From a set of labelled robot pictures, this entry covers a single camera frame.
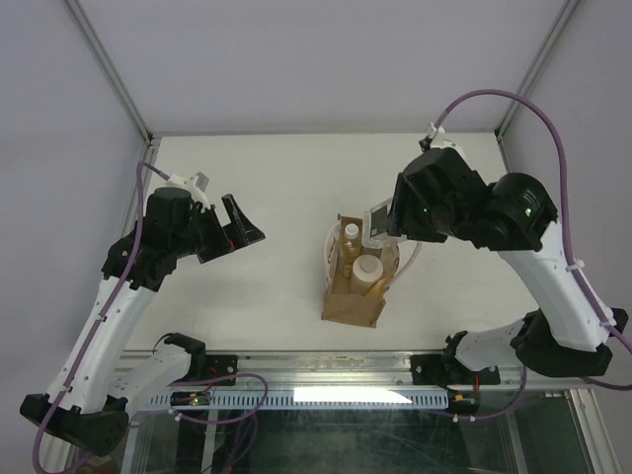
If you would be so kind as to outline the beige squeeze tube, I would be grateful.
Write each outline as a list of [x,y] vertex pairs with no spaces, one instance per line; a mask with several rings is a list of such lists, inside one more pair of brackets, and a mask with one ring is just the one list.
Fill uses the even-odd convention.
[[380,279],[368,290],[368,292],[365,294],[365,297],[375,300],[381,300],[389,289],[390,281],[390,277]]

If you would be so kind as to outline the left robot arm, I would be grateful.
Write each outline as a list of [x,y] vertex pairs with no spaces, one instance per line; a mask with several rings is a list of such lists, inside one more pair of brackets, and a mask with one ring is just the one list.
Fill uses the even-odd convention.
[[130,374],[114,371],[140,316],[182,258],[202,264],[265,240],[235,198],[222,198],[229,222],[191,192],[156,189],[133,230],[110,248],[88,321],[48,389],[25,397],[20,413],[48,435],[98,456],[119,444],[138,409],[177,381],[196,383],[207,369],[204,342],[170,334],[156,355]]

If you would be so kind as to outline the clear square bottle front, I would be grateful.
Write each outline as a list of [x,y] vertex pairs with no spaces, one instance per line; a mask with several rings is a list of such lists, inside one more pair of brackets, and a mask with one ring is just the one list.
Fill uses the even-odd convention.
[[391,204],[390,197],[363,214],[361,242],[365,248],[382,249],[396,241],[394,236],[388,234]]

